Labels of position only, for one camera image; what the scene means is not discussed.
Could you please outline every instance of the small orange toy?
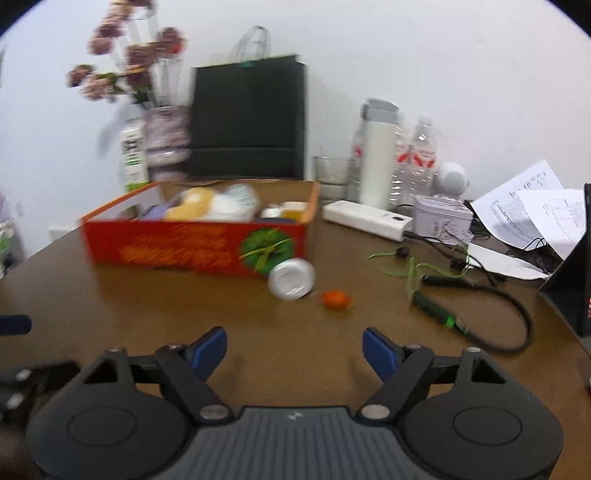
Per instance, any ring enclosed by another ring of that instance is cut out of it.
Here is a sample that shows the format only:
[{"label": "small orange toy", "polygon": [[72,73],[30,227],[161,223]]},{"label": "small orange toy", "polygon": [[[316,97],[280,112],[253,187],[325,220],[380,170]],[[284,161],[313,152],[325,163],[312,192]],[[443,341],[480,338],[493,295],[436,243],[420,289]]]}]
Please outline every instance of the small orange toy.
[{"label": "small orange toy", "polygon": [[345,310],[352,304],[353,300],[344,291],[330,290],[322,295],[324,306],[332,310]]}]

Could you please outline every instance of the red cardboard box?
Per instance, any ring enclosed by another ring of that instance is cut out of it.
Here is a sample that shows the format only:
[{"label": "red cardboard box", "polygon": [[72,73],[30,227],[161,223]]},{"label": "red cardboard box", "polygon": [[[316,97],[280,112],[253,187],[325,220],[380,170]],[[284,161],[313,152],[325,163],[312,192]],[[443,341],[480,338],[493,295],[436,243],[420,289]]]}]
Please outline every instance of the red cardboard box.
[{"label": "red cardboard box", "polygon": [[[308,202],[301,223],[166,222],[124,219],[130,210],[146,211],[194,186],[223,190],[248,183],[270,203]],[[299,180],[235,180],[174,184],[151,183],[82,218],[82,232],[94,262],[175,267],[230,275],[267,275],[280,262],[304,257],[314,219],[319,185]]]}]

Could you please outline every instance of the brown tabletop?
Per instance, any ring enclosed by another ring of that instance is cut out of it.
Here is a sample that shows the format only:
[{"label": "brown tabletop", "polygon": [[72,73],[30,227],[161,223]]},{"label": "brown tabletop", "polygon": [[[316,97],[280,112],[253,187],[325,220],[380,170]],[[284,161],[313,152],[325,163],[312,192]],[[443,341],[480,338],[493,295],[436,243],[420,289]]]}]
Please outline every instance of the brown tabletop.
[{"label": "brown tabletop", "polygon": [[[262,279],[189,271],[92,265],[78,232],[29,259],[0,282],[3,313],[33,319],[27,336],[0,338],[0,367],[73,358],[86,365],[105,348],[146,355],[166,343],[190,343],[216,325],[229,335],[226,358],[209,384],[235,410],[244,405],[360,406],[380,385],[365,362],[361,335],[375,326],[394,342],[460,355],[466,339],[409,305],[405,281],[371,270],[366,257],[398,244],[319,221],[311,242],[316,291],[295,302],[275,299]],[[445,267],[429,246],[408,241],[419,261]],[[404,260],[383,259],[392,269]],[[472,278],[485,282],[481,273]],[[568,327],[537,296],[538,282],[509,280],[535,321],[531,347],[494,355],[560,420],[565,437],[553,479],[591,472],[591,360]],[[321,292],[341,289],[355,306],[327,311]],[[525,335],[512,307],[485,294],[432,292],[491,341],[516,345]]]}]

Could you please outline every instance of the pink flower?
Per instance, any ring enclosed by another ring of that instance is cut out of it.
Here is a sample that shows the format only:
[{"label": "pink flower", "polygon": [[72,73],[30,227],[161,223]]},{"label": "pink flower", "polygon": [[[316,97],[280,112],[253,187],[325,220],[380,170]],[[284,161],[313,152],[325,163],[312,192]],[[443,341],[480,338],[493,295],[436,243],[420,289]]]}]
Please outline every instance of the pink flower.
[{"label": "pink flower", "polygon": [[88,82],[84,85],[82,94],[92,102],[103,98],[111,98],[114,95],[113,84],[108,79],[94,74],[89,77]]},{"label": "pink flower", "polygon": [[100,37],[96,33],[88,41],[88,52],[91,55],[105,55],[113,49],[113,39]]},{"label": "pink flower", "polygon": [[127,0],[111,0],[110,14],[117,15],[122,21],[128,21],[134,7]]},{"label": "pink flower", "polygon": [[99,35],[105,38],[120,37],[123,34],[121,30],[122,21],[123,20],[119,14],[109,13],[99,25]]},{"label": "pink flower", "polygon": [[154,7],[153,0],[128,0],[132,7],[146,7],[150,10]]},{"label": "pink flower", "polygon": [[78,65],[73,70],[68,72],[68,87],[78,87],[85,78],[95,71],[93,65]]},{"label": "pink flower", "polygon": [[130,69],[150,68],[156,61],[154,47],[150,45],[130,45],[127,47],[127,63]]},{"label": "pink flower", "polygon": [[183,38],[174,27],[167,27],[160,32],[160,43],[164,57],[178,55],[183,51]]}]

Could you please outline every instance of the glass cup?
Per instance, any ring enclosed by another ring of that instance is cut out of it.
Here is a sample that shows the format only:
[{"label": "glass cup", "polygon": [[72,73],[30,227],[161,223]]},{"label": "glass cup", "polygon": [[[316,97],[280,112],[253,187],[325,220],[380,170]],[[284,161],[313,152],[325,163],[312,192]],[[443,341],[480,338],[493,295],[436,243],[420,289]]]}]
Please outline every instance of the glass cup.
[{"label": "glass cup", "polygon": [[316,181],[320,182],[320,205],[343,200],[351,180],[353,161],[347,157],[313,157]]}]

